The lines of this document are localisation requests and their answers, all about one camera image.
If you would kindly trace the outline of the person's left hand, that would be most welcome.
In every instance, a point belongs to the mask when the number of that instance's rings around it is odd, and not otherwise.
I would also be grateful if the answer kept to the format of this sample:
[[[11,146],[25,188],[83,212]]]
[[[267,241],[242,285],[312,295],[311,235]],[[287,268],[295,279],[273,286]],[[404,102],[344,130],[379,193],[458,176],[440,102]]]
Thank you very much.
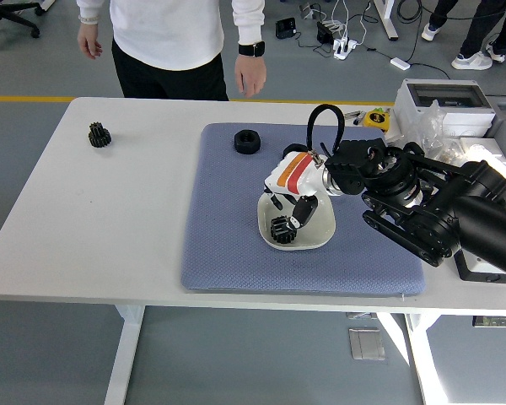
[[[238,55],[234,67],[239,92],[246,98],[258,95],[266,83],[266,64],[263,57]]]

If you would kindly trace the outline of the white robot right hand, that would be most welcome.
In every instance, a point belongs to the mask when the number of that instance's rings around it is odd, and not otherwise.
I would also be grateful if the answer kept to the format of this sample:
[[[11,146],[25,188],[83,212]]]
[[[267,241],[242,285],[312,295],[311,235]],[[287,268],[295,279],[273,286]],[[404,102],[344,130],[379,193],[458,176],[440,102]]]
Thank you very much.
[[[325,156],[315,151],[289,152],[264,180],[264,192],[277,209],[283,209],[277,195],[293,204],[293,212],[287,219],[289,229],[303,228],[318,208],[324,163]]]

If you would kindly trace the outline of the person's right hand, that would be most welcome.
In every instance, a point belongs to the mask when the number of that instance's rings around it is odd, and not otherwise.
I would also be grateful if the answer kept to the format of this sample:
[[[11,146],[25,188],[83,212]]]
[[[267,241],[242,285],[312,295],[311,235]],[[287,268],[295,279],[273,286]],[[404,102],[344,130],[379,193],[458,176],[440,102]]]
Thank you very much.
[[[102,54],[102,46],[98,42],[98,25],[81,23],[78,30],[79,50],[89,59],[95,60]]]

